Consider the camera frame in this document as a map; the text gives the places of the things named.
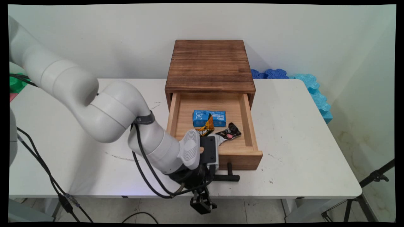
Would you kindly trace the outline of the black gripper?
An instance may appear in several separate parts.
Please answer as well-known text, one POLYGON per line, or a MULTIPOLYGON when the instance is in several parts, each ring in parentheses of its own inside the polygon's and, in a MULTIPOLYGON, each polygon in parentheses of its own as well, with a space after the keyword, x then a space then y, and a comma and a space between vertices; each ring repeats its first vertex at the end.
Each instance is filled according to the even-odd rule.
MULTIPOLYGON (((181 165, 179 169, 168 176, 178 184, 184 184, 186 189, 192 189, 207 183, 213 178, 215 172, 216 165, 199 165, 193 170, 181 165)), ((190 206, 199 214, 206 214, 206 212, 217 209, 217 205, 212 202, 206 186, 203 189, 193 190, 192 193, 193 197, 190 200, 190 206)))

